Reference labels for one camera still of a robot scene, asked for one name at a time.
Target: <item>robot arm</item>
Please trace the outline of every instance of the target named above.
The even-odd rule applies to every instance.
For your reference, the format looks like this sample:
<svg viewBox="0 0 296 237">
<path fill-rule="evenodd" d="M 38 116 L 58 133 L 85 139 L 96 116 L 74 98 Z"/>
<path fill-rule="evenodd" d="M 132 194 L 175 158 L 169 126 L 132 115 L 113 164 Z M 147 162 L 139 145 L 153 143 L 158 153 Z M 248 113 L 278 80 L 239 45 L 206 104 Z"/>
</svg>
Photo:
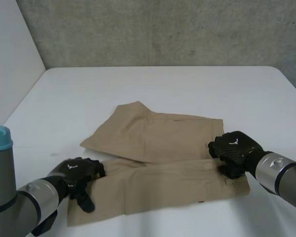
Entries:
<svg viewBox="0 0 296 237">
<path fill-rule="evenodd" d="M 277 153 L 254 151 L 245 166 L 265 189 L 296 207 L 296 161 Z"/>
<path fill-rule="evenodd" d="M 16 190 L 10 131 L 0 126 L 0 236 L 25 237 L 30 232 L 39 236 L 47 232 L 56 219 L 58 205 L 67 196 L 76 199 L 83 211 L 94 211 L 85 188 L 88 182 L 103 176 L 104 167 L 97 160 L 68 159 L 47 177 Z"/>
<path fill-rule="evenodd" d="M 246 134 L 235 131 L 217 137 L 209 144 L 213 158 L 226 165 L 220 167 L 225 176 L 235 179 L 250 172 L 270 193 L 296 207 L 296 162 L 273 152 L 266 152 Z"/>
</svg>

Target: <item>table surface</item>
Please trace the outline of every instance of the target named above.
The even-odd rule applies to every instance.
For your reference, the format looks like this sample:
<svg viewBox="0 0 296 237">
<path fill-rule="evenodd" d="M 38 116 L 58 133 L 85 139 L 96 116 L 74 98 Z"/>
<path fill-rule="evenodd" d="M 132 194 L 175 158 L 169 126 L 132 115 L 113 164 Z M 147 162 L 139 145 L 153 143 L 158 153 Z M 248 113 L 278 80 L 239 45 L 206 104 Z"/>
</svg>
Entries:
<svg viewBox="0 0 296 237">
<path fill-rule="evenodd" d="M 5 123 L 17 187 L 66 158 L 112 158 L 80 147 L 120 104 L 223 119 L 266 150 L 296 160 L 296 89 L 272 67 L 56 68 L 46 71 Z M 296 237 L 296 209 L 248 175 L 248 196 L 165 208 L 67 227 L 68 200 L 42 237 Z"/>
</svg>

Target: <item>beige fabric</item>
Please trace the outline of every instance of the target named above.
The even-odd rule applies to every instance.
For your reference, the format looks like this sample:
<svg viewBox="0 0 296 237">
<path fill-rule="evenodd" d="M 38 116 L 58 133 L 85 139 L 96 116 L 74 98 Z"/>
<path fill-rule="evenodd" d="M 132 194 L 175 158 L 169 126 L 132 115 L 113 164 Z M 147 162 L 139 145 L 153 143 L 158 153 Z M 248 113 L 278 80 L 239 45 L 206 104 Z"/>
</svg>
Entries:
<svg viewBox="0 0 296 237">
<path fill-rule="evenodd" d="M 222 119 L 155 113 L 140 102 L 119 105 L 80 145 L 149 163 L 209 159 L 206 145 L 223 134 Z"/>
<path fill-rule="evenodd" d="M 105 168 L 113 162 L 106 162 Z M 106 177 L 92 185 L 90 196 L 96 204 L 94 212 L 85 213 L 75 200 L 70 200 L 69 226 L 102 221 L 122 214 L 232 198 L 246 195 L 250 190 L 246 176 L 230 180 L 220 175 L 217 171 L 217 166 L 221 164 L 219 159 L 150 166 L 137 162 L 138 168 L 127 168 L 128 163 L 132 162 L 130 160 L 120 159 L 118 162 L 126 171 L 113 168 Z"/>
<path fill-rule="evenodd" d="M 222 134 L 221 119 L 155 113 L 140 102 L 118 106 L 81 145 L 123 158 L 103 162 L 107 176 L 90 185 L 94 212 L 70 201 L 68 225 L 248 194 L 247 177 L 220 175 L 222 162 L 208 153 Z"/>
</svg>

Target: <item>concrete wall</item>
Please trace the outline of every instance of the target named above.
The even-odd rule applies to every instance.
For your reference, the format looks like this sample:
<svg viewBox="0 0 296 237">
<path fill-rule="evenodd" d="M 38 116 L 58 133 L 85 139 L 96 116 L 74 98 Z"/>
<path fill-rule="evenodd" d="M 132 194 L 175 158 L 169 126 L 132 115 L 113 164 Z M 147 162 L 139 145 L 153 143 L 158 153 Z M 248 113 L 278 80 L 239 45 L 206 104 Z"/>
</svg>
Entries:
<svg viewBox="0 0 296 237">
<path fill-rule="evenodd" d="M 296 0 L 17 2 L 47 68 L 267 65 L 296 87 Z"/>
<path fill-rule="evenodd" d="M 15 0 L 0 0 L 0 124 L 45 71 Z"/>
</svg>

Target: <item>white logo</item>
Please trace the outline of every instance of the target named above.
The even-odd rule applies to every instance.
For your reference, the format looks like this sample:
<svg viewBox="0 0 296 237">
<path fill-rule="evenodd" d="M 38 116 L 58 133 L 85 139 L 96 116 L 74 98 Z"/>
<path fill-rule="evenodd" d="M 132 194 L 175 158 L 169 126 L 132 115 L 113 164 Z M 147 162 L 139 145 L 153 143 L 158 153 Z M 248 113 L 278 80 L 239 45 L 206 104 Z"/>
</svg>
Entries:
<svg viewBox="0 0 296 237">
<path fill-rule="evenodd" d="M 230 144 L 230 145 L 238 145 L 238 138 L 236 139 L 236 141 L 235 141 L 235 142 L 232 142 L 232 143 L 231 143 L 231 142 L 229 142 L 229 144 Z"/>
<path fill-rule="evenodd" d="M 69 169 L 73 169 L 73 168 L 76 168 L 76 167 L 78 167 L 77 165 L 76 166 L 70 166 L 70 165 L 68 165 L 68 168 Z"/>
</svg>

